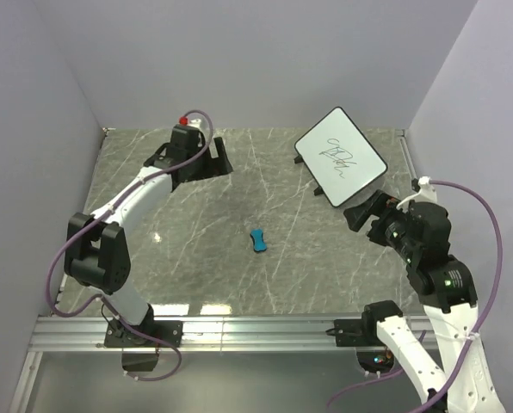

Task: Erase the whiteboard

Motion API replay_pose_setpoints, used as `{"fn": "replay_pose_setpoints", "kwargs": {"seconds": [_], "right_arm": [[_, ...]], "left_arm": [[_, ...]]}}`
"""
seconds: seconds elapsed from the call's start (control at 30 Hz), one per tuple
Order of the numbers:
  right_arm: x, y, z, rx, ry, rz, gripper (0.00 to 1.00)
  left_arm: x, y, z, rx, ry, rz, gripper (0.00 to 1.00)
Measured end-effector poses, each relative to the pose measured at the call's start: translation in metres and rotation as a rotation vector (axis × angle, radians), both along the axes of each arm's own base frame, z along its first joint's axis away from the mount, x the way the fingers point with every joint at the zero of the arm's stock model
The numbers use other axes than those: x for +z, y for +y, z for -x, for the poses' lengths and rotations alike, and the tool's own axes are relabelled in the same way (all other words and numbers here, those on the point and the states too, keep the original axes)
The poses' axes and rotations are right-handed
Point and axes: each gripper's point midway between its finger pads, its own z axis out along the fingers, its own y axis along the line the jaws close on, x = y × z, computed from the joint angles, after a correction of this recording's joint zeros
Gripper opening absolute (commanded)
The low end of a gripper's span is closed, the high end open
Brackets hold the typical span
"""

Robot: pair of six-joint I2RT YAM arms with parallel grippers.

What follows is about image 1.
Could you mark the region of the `small white whiteboard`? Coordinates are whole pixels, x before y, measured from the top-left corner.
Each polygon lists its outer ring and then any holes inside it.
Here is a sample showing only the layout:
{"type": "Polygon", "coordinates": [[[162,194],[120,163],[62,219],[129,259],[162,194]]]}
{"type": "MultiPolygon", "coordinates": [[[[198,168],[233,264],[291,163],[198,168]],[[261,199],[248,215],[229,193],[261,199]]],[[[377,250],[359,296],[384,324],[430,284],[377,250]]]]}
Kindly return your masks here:
{"type": "Polygon", "coordinates": [[[388,171],[386,161],[341,107],[333,108],[304,133],[294,150],[333,207],[388,171]]]}

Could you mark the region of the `blue whiteboard eraser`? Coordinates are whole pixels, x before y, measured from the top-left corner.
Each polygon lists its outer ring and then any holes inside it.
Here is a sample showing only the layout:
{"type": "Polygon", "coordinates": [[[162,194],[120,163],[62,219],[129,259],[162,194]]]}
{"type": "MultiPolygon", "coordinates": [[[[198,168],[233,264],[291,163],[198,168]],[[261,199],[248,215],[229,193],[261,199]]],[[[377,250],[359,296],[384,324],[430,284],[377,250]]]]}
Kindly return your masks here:
{"type": "Polygon", "coordinates": [[[254,229],[250,232],[250,238],[253,244],[253,250],[256,253],[261,253],[267,250],[267,244],[264,241],[262,229],[254,229]]]}

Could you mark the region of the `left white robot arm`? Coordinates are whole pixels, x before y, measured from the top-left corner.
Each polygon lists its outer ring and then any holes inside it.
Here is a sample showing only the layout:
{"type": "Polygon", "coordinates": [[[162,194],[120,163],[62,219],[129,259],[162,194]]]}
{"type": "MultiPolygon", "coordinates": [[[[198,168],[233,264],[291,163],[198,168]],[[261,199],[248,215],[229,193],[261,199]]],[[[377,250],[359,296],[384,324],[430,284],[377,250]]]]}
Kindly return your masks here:
{"type": "Polygon", "coordinates": [[[76,213],[70,218],[64,271],[92,289],[113,313],[113,333],[136,346],[163,336],[152,306],[129,280],[128,234],[181,184],[232,171],[224,140],[205,136],[196,120],[182,118],[173,127],[170,140],[144,161],[138,174],[110,202],[93,213],[76,213]]]}

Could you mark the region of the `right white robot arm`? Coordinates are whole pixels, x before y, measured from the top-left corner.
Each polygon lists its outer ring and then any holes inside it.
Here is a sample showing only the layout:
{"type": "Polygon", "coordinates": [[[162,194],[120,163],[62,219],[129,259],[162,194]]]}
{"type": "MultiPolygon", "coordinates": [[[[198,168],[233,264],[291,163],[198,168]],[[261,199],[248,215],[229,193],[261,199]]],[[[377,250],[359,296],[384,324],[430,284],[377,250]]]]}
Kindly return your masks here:
{"type": "Polygon", "coordinates": [[[440,364],[392,301],[367,305],[362,313],[363,338],[393,353],[422,402],[417,411],[503,412],[479,335],[488,311],[479,308],[467,265],[449,252],[448,211],[434,200],[400,201],[378,190],[343,215],[354,232],[369,223],[368,239],[402,258],[430,321],[440,364]]]}

